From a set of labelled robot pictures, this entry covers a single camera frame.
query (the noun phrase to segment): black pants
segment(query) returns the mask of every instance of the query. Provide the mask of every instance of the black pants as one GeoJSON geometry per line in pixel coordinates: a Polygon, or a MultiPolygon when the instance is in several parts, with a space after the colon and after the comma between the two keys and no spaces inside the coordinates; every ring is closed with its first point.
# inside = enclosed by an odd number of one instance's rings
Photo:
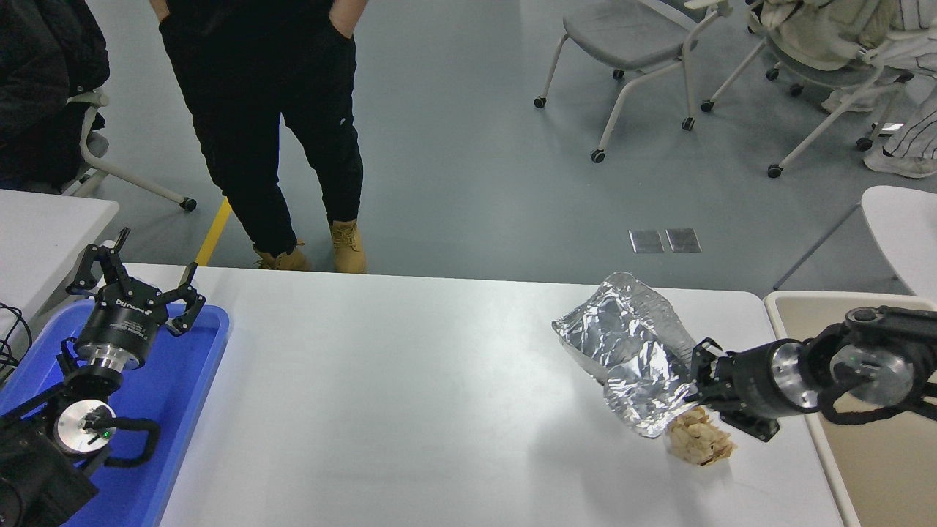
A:
{"type": "Polygon", "coordinates": [[[160,25],[208,172],[259,250],[292,249],[278,186],[283,115],[316,171],[328,220],[358,218],[363,169],[352,124],[355,45],[321,14],[263,37],[206,37],[170,15],[160,25]]]}

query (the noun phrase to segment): tan work boot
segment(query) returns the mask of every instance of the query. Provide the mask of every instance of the tan work boot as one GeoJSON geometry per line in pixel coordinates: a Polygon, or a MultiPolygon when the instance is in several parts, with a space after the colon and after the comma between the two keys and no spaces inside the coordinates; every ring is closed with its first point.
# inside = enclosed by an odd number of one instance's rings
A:
{"type": "Polygon", "coordinates": [[[299,250],[299,247],[303,245],[305,245],[305,243],[303,243],[302,240],[298,240],[296,247],[294,247],[291,252],[281,252],[276,256],[270,254],[269,252],[257,250],[257,246],[254,246],[254,252],[260,256],[260,259],[257,260],[258,269],[273,269],[276,271],[311,271],[312,264],[309,263],[309,260],[305,258],[303,252],[299,250]]]}
{"type": "Polygon", "coordinates": [[[332,248],[335,250],[335,271],[359,275],[367,273],[367,259],[361,245],[358,220],[333,221],[329,231],[332,232],[332,248]]]}

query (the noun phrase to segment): black power cord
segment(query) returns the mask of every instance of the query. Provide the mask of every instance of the black power cord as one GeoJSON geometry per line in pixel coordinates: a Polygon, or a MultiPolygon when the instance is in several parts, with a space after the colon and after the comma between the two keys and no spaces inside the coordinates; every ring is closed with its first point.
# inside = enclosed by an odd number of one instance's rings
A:
{"type": "Polygon", "coordinates": [[[0,384],[3,384],[7,381],[7,378],[13,373],[13,371],[20,365],[20,359],[17,359],[13,356],[13,348],[10,346],[10,339],[13,337],[13,332],[16,331],[17,326],[22,325],[23,329],[26,331],[26,337],[28,339],[28,344],[26,345],[26,351],[29,351],[29,348],[33,347],[33,331],[29,328],[29,324],[26,322],[26,319],[22,316],[22,309],[14,308],[8,306],[3,302],[0,302],[0,309],[9,311],[15,320],[10,326],[7,334],[0,339],[0,371],[6,369],[7,371],[3,374],[3,377],[0,377],[0,384]]]}

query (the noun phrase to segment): robotic arm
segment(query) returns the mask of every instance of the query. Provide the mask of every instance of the robotic arm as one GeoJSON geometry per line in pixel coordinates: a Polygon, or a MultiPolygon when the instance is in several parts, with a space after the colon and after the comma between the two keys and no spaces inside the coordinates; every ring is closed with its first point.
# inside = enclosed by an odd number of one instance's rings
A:
{"type": "Polygon", "coordinates": [[[693,349],[698,392],[726,423],[762,441],[778,417],[821,412],[832,423],[860,425],[913,412],[937,421],[937,312],[881,306],[858,308],[814,339],[777,340],[723,354],[712,339],[693,349]],[[839,412],[846,393],[874,409],[839,412]]]}
{"type": "Polygon", "coordinates": [[[81,333],[64,340],[56,357],[63,381],[0,417],[4,527],[61,525],[97,494],[89,477],[98,468],[139,466],[156,451],[158,423],[118,417],[108,398],[120,388],[124,369],[146,363],[159,327],[166,325],[176,337],[184,334],[205,297],[192,287],[194,263],[186,268],[179,287],[167,292],[128,275],[118,255],[128,234],[129,229],[122,230],[114,248],[89,245],[66,287],[70,294],[88,293],[97,284],[92,266],[100,264],[106,285],[95,294],[81,333]],[[166,306],[176,300],[185,300],[186,309],[170,319],[166,306]],[[146,432],[136,458],[111,456],[108,443],[119,429],[146,432]]]}

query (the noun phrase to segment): white table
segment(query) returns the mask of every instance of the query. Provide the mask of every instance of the white table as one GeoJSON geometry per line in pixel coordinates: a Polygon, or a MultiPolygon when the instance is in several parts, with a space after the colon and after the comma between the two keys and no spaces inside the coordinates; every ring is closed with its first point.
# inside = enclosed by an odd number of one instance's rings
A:
{"type": "Polygon", "coordinates": [[[914,294],[937,302],[937,194],[901,187],[862,193],[875,243],[914,294]]]}
{"type": "MultiPolygon", "coordinates": [[[[30,322],[118,208],[105,200],[0,190],[0,302],[22,309],[30,322]]],[[[13,321],[0,311],[2,335],[13,321]]]]}
{"type": "MultiPolygon", "coordinates": [[[[133,264],[178,283],[182,267],[133,264]]],[[[227,351],[162,527],[841,525],[804,419],[700,468],[627,430],[550,322],[595,286],[201,268],[227,351]]],[[[661,290],[774,339],[746,293],[661,290]]]]}

